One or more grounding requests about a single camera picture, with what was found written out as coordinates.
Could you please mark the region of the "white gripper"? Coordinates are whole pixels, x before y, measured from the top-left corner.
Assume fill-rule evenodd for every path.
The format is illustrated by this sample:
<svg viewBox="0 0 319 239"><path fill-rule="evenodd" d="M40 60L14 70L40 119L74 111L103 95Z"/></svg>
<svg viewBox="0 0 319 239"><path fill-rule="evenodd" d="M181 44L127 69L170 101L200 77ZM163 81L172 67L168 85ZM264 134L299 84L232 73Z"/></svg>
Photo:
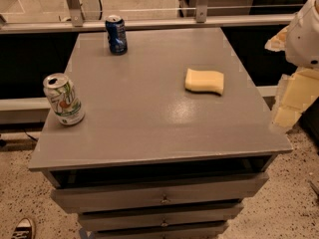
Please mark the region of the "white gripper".
<svg viewBox="0 0 319 239"><path fill-rule="evenodd" d="M286 60L299 67L291 76L283 75L279 80L272 108L273 128L293 128L319 98L318 9L319 0L308 0L288 27L281 29L264 46L272 52L285 50Z"/></svg>

